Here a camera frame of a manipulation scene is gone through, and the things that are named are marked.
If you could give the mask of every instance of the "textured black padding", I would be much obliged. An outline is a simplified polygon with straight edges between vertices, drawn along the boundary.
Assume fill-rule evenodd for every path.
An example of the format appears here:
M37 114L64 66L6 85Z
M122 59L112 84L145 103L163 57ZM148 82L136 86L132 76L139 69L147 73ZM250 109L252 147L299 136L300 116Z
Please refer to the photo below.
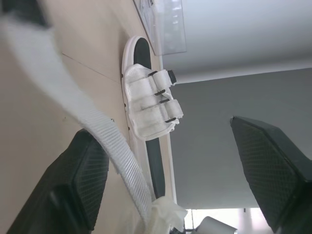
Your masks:
M243 117L234 117L231 126L244 174L268 225L288 234L307 219L298 230L312 233L307 226L312 222L312 196L307 196L312 192L311 161L279 128Z
M88 234L94 229L109 158L86 130L45 171L8 234Z
M140 38L135 46L134 63L152 69L151 53L148 41ZM156 198L165 196L166 184L165 175L161 159L159 138L146 142L147 155L150 163L153 188Z

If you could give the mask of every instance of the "white woven strap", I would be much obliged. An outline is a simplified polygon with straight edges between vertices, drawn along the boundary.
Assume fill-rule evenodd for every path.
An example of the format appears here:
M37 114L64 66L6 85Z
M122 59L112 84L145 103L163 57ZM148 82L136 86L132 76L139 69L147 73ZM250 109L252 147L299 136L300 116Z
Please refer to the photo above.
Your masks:
M120 173L147 227L151 194L142 171L117 126L99 111L65 69L55 51L53 30L3 17L0 34L6 36L19 65L47 96L73 116L101 144Z
M170 100L136 113L136 123L139 129L158 123L163 123L183 116L182 109L177 100Z
M128 85L131 100L138 100L167 89L172 85L172 83L168 72L166 70L162 70L149 77L131 82Z

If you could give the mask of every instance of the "white slide sandal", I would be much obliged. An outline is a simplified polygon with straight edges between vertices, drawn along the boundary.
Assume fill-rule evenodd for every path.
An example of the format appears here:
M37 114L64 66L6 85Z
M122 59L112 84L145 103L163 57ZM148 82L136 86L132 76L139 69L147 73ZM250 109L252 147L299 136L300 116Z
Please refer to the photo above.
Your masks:
M126 44L122 62L122 90L128 126L135 137L148 141L173 131L183 112L169 89L176 82L173 72L156 72L141 65L144 62L136 63L135 52L140 39L133 37Z

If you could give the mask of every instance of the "clear acrylic box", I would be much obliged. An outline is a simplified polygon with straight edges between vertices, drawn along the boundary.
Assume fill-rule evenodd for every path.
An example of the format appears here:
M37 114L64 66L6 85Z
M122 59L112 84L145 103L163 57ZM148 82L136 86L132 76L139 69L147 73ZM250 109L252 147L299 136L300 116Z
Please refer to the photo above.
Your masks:
M186 52L182 0L134 0L155 55Z

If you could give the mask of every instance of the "wooden floor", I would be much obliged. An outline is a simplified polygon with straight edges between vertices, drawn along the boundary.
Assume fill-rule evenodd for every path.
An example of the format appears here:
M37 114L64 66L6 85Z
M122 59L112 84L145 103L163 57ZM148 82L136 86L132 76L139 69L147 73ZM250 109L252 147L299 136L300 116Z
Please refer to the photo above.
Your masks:
M96 106L129 140L121 93L123 48L146 38L132 0L46 0L64 64ZM0 233L5 233L45 169L81 127L39 92L0 41ZM159 58L152 56L153 69ZM170 139L161 140L168 195L173 171ZM112 165L93 233L132 233L137 211Z

